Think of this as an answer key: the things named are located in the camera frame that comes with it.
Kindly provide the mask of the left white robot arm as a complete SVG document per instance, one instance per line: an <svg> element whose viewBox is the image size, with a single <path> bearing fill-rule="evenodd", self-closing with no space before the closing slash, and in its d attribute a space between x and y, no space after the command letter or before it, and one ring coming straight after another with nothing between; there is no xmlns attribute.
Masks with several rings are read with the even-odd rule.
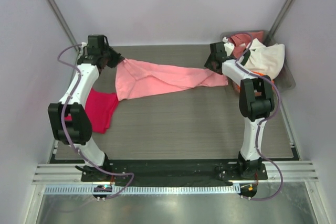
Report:
<svg viewBox="0 0 336 224"><path fill-rule="evenodd" d="M70 64L57 57L59 63L73 68L74 77L62 98L48 106L53 136L68 145L85 162L77 167L83 182L105 182L112 177L108 156L92 138L93 128L85 111L93 84L105 67L115 68L121 55L110 47L105 35L89 35L87 42L76 45L79 58Z"/></svg>

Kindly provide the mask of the light pink t shirt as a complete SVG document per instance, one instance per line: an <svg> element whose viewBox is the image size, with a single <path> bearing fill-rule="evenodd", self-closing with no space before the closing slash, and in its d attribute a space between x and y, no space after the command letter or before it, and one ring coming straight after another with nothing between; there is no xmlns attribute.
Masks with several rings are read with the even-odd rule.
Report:
<svg viewBox="0 0 336 224"><path fill-rule="evenodd" d="M224 75L208 69L125 59L117 66L115 88L120 101L180 92L196 87L227 86Z"/></svg>

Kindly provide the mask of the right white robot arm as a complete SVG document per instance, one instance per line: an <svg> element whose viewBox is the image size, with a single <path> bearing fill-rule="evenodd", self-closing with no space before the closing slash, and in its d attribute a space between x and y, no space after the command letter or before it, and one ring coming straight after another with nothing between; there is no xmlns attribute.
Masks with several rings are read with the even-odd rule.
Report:
<svg viewBox="0 0 336 224"><path fill-rule="evenodd" d="M232 55L232 43L216 42L209 47L210 54L204 67L225 75L240 86L239 110L244 118L244 138L236 171L241 179L247 180L261 169L263 132L275 108L272 84L268 76L251 72Z"/></svg>

